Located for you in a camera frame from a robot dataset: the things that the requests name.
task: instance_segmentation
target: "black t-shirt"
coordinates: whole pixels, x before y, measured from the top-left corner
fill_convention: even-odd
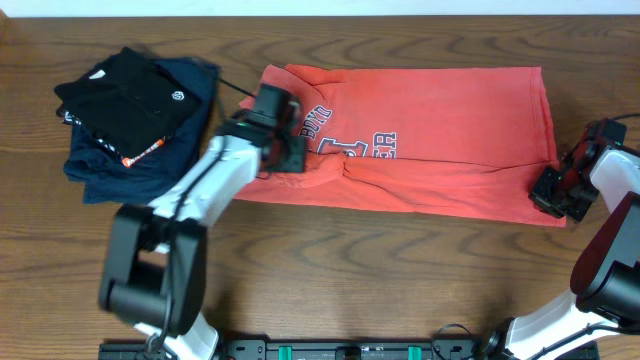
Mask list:
[[[167,71],[127,47],[54,91],[66,110],[124,157],[174,133],[200,106]]]

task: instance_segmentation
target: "black clamp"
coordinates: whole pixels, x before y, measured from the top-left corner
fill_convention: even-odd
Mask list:
[[[544,169],[536,181],[529,199],[543,212],[555,218],[567,216],[582,221],[599,191],[589,179],[598,158],[610,148],[623,148],[627,127],[603,119],[590,123],[578,144],[562,158],[563,168]]]
[[[300,105],[288,91],[262,84],[251,110],[234,115],[222,133],[251,141],[262,149],[263,169],[269,172],[301,173],[307,152],[306,137],[293,136]]]

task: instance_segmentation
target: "pile of folded clothes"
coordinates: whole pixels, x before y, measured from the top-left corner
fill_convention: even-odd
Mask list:
[[[125,47],[54,89],[73,127],[64,172],[85,183],[84,203],[146,204],[196,163],[218,68],[188,58],[151,60]]]

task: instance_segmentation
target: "printed graphic on shirt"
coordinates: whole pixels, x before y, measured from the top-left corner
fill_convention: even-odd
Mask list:
[[[182,101],[184,100],[184,93],[182,91],[174,91],[171,97],[173,100]]]
[[[326,154],[344,152],[347,156],[365,156],[367,154],[367,148],[369,144],[356,141],[355,143],[346,144],[336,141],[336,139],[324,138],[318,145],[318,154],[322,154],[323,151]]]
[[[396,133],[377,132],[373,134],[373,157],[396,158]]]
[[[299,135],[315,140],[320,128],[329,120],[332,113],[333,111],[324,106],[318,105],[314,107],[313,110],[309,111],[307,116],[305,116]]]

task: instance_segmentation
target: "white wall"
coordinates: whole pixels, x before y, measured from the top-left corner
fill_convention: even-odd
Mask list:
[[[9,17],[640,14],[640,0],[0,0]]]

